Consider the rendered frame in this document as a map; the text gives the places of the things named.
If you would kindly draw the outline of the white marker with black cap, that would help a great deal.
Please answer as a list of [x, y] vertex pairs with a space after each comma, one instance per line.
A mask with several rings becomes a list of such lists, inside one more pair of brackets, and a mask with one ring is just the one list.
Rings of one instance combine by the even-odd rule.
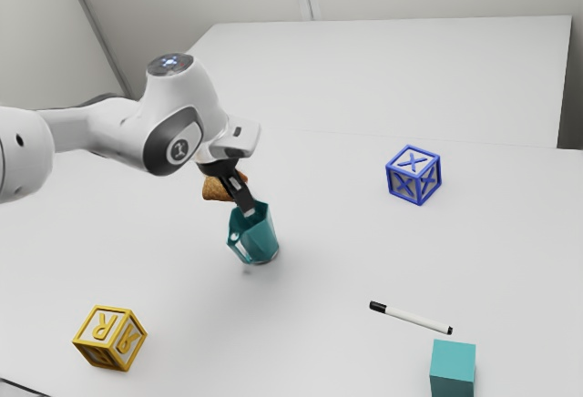
[[410, 322], [432, 331], [437, 331], [446, 335], [453, 334], [453, 327], [450, 325], [413, 314], [412, 312], [399, 310], [395, 307], [390, 307], [374, 300], [369, 302], [369, 308], [384, 315], [391, 316], [401, 321]]

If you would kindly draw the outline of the blue letter cube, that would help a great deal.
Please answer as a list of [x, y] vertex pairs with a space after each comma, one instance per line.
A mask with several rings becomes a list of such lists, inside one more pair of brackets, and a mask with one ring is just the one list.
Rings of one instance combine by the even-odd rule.
[[385, 175], [390, 194], [423, 206], [442, 184], [441, 158], [406, 145], [385, 165]]

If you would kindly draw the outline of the brown textured lump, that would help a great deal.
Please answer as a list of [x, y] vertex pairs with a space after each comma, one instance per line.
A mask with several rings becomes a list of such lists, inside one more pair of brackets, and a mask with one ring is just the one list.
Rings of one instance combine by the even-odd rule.
[[232, 195], [224, 188], [220, 179], [212, 176], [205, 177], [201, 195], [205, 200], [234, 201]]

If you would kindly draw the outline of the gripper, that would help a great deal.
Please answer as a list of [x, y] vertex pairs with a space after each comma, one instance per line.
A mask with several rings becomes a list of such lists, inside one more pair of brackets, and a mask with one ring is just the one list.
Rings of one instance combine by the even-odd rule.
[[227, 194], [233, 199], [245, 218], [255, 213], [256, 202], [245, 179], [236, 170], [239, 160], [226, 158], [209, 163], [198, 163], [199, 170], [209, 176], [217, 178]]

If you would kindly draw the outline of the yellow letter cube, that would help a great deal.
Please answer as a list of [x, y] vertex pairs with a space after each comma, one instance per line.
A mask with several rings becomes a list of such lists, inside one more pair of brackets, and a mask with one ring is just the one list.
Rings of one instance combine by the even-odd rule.
[[90, 365], [128, 372], [147, 337], [132, 310], [96, 305], [72, 343]]

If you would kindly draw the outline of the teal faceted mug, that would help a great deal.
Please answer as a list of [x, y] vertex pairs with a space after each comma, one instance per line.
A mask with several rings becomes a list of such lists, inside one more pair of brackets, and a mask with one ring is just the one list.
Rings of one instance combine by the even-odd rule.
[[269, 205], [257, 201], [255, 212], [248, 217], [239, 208], [233, 209], [230, 214], [227, 245], [248, 265], [259, 265], [273, 260], [279, 251], [279, 243]]

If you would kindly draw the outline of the teal solid block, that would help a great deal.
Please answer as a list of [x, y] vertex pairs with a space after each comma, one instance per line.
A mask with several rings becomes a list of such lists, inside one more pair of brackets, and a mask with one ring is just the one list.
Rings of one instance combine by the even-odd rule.
[[475, 397], [476, 346], [435, 339], [429, 371], [432, 397]]

